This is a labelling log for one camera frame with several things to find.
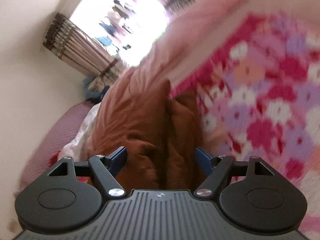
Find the blue cloth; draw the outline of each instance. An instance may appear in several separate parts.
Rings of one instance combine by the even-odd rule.
[[[83,84],[83,87],[84,87],[84,91],[85,91],[85,100],[87,100],[89,98],[98,98],[99,95],[101,94],[100,92],[90,91],[89,90],[89,85],[94,79],[95,79],[95,77],[86,77],[82,81],[82,84]]]
[[[98,99],[100,100],[99,102],[102,101],[104,95],[106,94],[106,92],[108,91],[109,88],[110,88],[109,86],[106,86],[106,87],[102,90],[101,94],[100,94],[99,97],[98,97]]]
[[[112,40],[107,37],[107,36],[103,36],[103,37],[98,37],[96,38],[98,41],[100,41],[104,46],[108,47],[110,45],[112,45]]]

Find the blanket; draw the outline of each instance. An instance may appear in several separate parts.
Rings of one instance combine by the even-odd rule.
[[[320,28],[284,13],[249,15],[173,91],[196,91],[205,148],[263,158],[305,195],[300,231],[320,233]]]
[[[127,163],[117,181],[130,192],[141,189],[195,189],[204,179],[194,151],[201,146],[201,128],[194,93],[169,99],[170,81],[149,90],[132,90],[137,69],[129,70],[116,85],[117,103],[105,120],[106,130],[94,152],[109,155],[125,146]],[[129,97],[122,97],[124,91]]]
[[[84,118],[76,137],[62,148],[58,153],[57,160],[66,156],[72,157],[75,162],[79,162],[81,160],[83,149],[86,148],[85,143],[91,135],[99,107],[100,103],[94,105],[90,109],[87,116]]]

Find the wall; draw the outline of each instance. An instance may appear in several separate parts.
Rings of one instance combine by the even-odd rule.
[[[0,0],[1,240],[14,236],[7,226],[26,160],[50,127],[84,100],[84,76],[41,45],[54,13],[76,6],[61,1]]]

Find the pink floral blanket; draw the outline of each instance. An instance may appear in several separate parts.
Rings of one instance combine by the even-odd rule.
[[[308,201],[300,231],[320,239],[320,36],[283,13],[249,15],[172,91],[197,91],[207,150],[258,155]]]

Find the black plastic base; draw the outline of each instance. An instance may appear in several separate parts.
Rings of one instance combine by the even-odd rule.
[[[262,236],[228,223],[211,201],[197,200],[189,191],[134,190],[130,197],[111,200],[102,214],[87,226],[62,235],[31,231],[16,240],[305,240],[298,231]]]

